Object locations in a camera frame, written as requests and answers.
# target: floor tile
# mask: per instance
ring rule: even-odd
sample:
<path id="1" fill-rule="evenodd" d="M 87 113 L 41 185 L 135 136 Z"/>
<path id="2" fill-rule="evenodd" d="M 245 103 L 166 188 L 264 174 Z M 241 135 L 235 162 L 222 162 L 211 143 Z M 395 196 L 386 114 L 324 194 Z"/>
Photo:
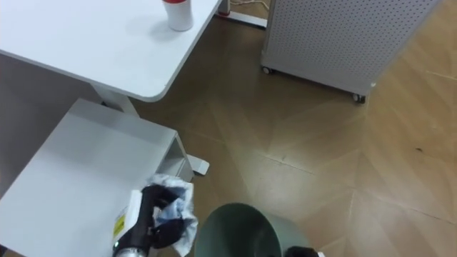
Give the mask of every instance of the floor tile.
<path id="1" fill-rule="evenodd" d="M 346 255 L 346 238 L 340 238 L 337 241 L 319 249 L 326 257 L 350 257 Z"/>
<path id="2" fill-rule="evenodd" d="M 313 247 L 324 253 L 340 248 L 339 242 L 344 241 L 348 233 L 352 197 L 353 191 L 342 193 L 298 222 Z"/>
<path id="3" fill-rule="evenodd" d="M 319 173 L 323 166 L 355 153 L 340 167 L 353 169 L 361 147 L 365 107 L 335 99 L 304 111 L 276 127 L 269 155 L 297 168 Z"/>
<path id="4" fill-rule="evenodd" d="M 371 94 L 356 186 L 454 222 L 456 86 L 399 59 Z"/>
<path id="5" fill-rule="evenodd" d="M 217 198 L 219 205 L 230 202 L 251 202 L 251 196 L 248 193 L 250 185 L 243 181 L 241 172 L 237 169 L 224 143 L 190 132 L 181 133 L 181 140 L 188 154 L 210 163 L 207 175 L 197 177 L 196 181 L 206 184 L 204 188 Z"/>
<path id="6" fill-rule="evenodd" d="M 7 251 L 3 257 L 21 257 L 21 255 L 14 253 L 13 251 Z"/>
<path id="7" fill-rule="evenodd" d="M 406 45 L 402 56 L 420 71 L 453 76 L 456 37 L 455 0 L 444 0 Z"/>
<path id="8" fill-rule="evenodd" d="M 455 256 L 452 223 L 400 208 L 356 192 L 348 256 Z"/>

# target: white desk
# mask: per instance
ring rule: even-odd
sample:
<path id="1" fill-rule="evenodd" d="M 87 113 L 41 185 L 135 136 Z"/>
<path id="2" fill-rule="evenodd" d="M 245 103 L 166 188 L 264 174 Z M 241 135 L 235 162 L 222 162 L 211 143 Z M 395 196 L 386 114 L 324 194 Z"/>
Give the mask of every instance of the white desk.
<path id="1" fill-rule="evenodd" d="M 191 0 L 194 26 L 175 32 L 161 0 L 3 1 L 0 53 L 97 89 L 158 101 L 220 2 Z"/>
<path id="2" fill-rule="evenodd" d="M 111 257 L 113 227 L 154 173 L 190 181 L 175 130 L 78 100 L 0 201 L 0 242 L 28 257 Z"/>

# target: white cup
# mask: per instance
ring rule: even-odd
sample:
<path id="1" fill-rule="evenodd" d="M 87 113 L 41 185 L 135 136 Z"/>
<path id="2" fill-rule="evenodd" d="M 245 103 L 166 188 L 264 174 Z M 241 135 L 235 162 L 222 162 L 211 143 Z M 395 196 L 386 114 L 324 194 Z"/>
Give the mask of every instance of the white cup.
<path id="1" fill-rule="evenodd" d="M 186 31 L 194 25 L 191 0 L 162 0 L 169 17 L 169 27 L 176 31 Z"/>

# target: desk leg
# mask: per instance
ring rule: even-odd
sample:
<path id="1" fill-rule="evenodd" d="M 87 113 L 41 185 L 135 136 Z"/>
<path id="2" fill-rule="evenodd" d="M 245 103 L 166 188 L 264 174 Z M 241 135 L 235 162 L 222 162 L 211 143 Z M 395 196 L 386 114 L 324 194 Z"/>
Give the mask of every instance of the desk leg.
<path id="1" fill-rule="evenodd" d="M 192 171 L 197 172 L 202 176 L 206 175 L 206 172 L 208 172 L 209 168 L 208 161 L 202 160 L 190 154 L 187 155 L 187 159 L 191 163 Z"/>
<path id="2" fill-rule="evenodd" d="M 219 15 L 228 16 L 230 14 L 230 0 L 222 0 L 217 9 Z"/>
<path id="3" fill-rule="evenodd" d="M 109 108 L 139 117 L 128 96 L 103 89 L 99 86 L 92 86 Z"/>

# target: perforated panel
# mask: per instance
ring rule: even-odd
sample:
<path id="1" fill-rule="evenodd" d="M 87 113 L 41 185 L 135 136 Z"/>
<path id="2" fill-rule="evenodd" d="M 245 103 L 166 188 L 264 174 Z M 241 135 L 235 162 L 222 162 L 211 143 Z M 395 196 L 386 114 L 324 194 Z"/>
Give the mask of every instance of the perforated panel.
<path id="1" fill-rule="evenodd" d="M 367 94 L 439 0 L 276 0 L 262 64 Z"/>

